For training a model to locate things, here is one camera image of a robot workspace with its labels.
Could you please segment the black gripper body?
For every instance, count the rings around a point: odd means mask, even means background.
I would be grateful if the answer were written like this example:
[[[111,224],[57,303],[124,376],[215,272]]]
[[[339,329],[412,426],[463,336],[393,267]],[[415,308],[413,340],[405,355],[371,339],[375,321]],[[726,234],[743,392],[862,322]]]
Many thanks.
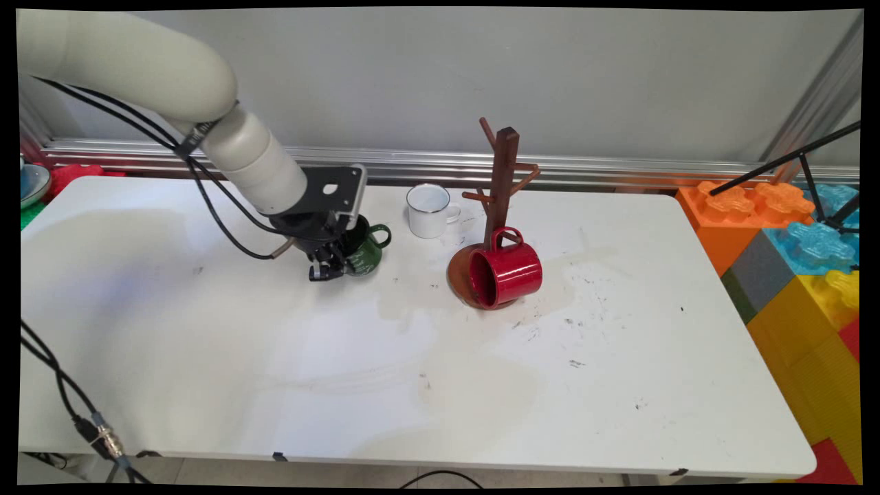
[[[287,240],[273,251],[271,256],[278,258],[290,248],[302,253],[333,253],[333,242],[342,234],[356,227],[358,220],[351,215],[337,215],[333,211],[314,211],[306,213],[283,213],[271,215],[268,221],[280,235]]]

